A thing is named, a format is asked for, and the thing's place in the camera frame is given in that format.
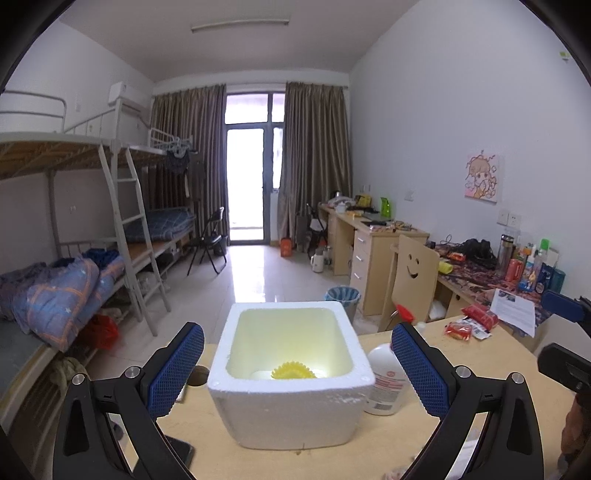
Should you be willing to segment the person's right hand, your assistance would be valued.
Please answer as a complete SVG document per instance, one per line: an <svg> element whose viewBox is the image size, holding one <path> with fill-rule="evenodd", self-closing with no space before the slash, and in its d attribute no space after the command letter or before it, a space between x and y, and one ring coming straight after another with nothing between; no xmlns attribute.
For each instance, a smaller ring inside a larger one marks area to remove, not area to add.
<svg viewBox="0 0 591 480"><path fill-rule="evenodd" d="M576 458L590 438L590 393L577 393L562 430L561 453Z"/></svg>

